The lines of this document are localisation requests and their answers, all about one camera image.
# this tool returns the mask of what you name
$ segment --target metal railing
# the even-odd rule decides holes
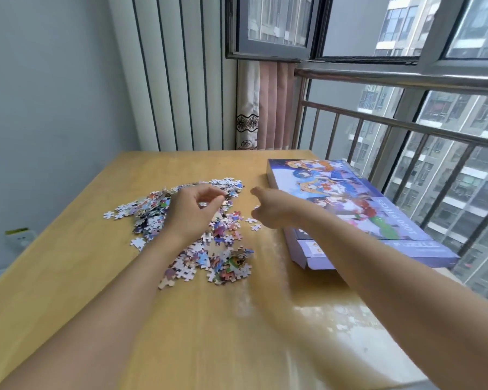
[[[477,94],[477,95],[481,95],[481,94],[488,95],[488,78],[465,77],[465,76],[435,77],[435,76],[430,76],[430,75],[425,76],[420,74],[378,73],[378,72],[372,73],[372,72],[363,72],[363,71],[362,72],[361,71],[337,71],[337,70],[318,70],[318,69],[296,69],[295,75],[302,77],[303,82],[301,83],[300,86],[300,94],[299,94],[300,97],[297,106],[297,115],[296,115],[295,126],[294,126],[293,143],[291,146],[292,148],[295,148],[297,146],[297,143],[301,139],[302,131],[300,129],[300,124],[301,124],[301,115],[304,107],[316,109],[316,116],[314,119],[311,141],[309,144],[310,150],[313,149],[313,143],[315,140],[316,128],[318,124],[320,111],[332,112],[335,113],[336,115],[334,123],[332,125],[331,136],[329,139],[327,153],[325,156],[326,159],[329,159],[329,155],[331,152],[333,141],[335,139],[338,120],[340,116],[344,115],[344,116],[350,116],[358,119],[358,124],[355,130],[354,138],[352,140],[351,149],[347,157],[348,163],[351,163],[354,150],[356,149],[358,138],[364,121],[371,121],[371,122],[387,125],[387,129],[385,130],[385,134],[381,141],[381,146],[378,150],[371,172],[368,177],[368,180],[372,181],[373,176],[376,174],[376,171],[380,165],[381,157],[383,155],[384,149],[387,146],[389,136],[393,131],[393,129],[402,128],[407,131],[414,131],[423,134],[423,137],[421,138],[418,147],[414,152],[414,156],[412,157],[410,164],[405,174],[403,175],[403,178],[401,179],[396,194],[392,198],[393,203],[397,203],[398,198],[401,196],[429,137],[431,136],[441,137],[441,138],[446,138],[449,140],[467,144],[467,147],[462,153],[455,168],[452,170],[452,173],[450,174],[449,178],[446,180],[444,186],[439,191],[438,196],[434,200],[434,203],[432,204],[431,208],[423,218],[423,221],[419,225],[421,229],[424,229],[430,222],[430,219],[438,209],[439,205],[442,203],[443,199],[446,197],[450,187],[456,181],[456,178],[458,177],[461,170],[465,166],[465,163],[469,159],[474,149],[476,147],[488,148],[488,138],[465,134],[463,132],[458,132],[458,131],[449,131],[440,128],[429,127],[429,126],[425,126],[413,122],[398,121],[388,117],[366,114],[359,111],[352,111],[345,108],[339,108],[336,106],[324,105],[324,104],[319,104],[316,102],[304,100],[306,94],[306,87],[307,87],[306,80],[308,78],[335,80],[341,82],[352,82],[352,83],[360,83],[360,84],[377,84],[377,85],[380,84],[383,86],[398,86],[404,88],[420,88],[426,90],[439,90],[439,91],[446,91],[446,92],[458,92],[458,93],[468,93],[468,94]],[[462,245],[462,247],[458,252],[459,256],[463,256],[470,249],[470,247],[475,243],[475,241],[479,238],[479,236],[482,234],[482,232],[487,226],[488,226],[488,214],[483,218],[483,220],[477,226],[475,231]]]

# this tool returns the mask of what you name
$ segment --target high-rise building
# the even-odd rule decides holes
[[[423,49],[441,0],[390,0],[375,56],[418,56]],[[459,25],[449,58],[488,59],[488,0],[470,0]],[[392,117],[401,89],[366,85],[358,110]],[[417,123],[488,137],[488,97],[432,91]],[[353,139],[355,123],[349,127]],[[352,158],[355,170],[368,175],[386,126],[363,124]],[[422,134],[412,133],[386,190],[394,197]],[[430,137],[397,201],[400,209],[418,224],[431,208],[438,192],[454,169],[465,144]],[[425,231],[436,241],[458,251],[488,214],[488,149],[477,148],[434,213]],[[488,297],[488,228],[464,255],[453,273],[474,291]]]

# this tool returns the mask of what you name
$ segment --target wooden table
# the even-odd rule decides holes
[[[0,278],[0,381],[137,254],[120,204],[181,183],[233,177],[247,216],[268,158],[310,151],[130,152],[103,170]],[[335,271],[303,270],[281,231],[242,225],[253,274],[217,287],[197,275],[158,293],[122,389],[384,388],[425,376]]]

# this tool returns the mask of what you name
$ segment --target electrical socket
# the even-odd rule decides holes
[[[7,242],[15,248],[24,250],[36,239],[36,232],[28,228],[6,231]]]

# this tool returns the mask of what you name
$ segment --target right hand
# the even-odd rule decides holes
[[[278,189],[254,187],[251,194],[260,201],[260,206],[251,212],[251,216],[269,228],[299,228],[300,215],[309,201],[292,196]]]

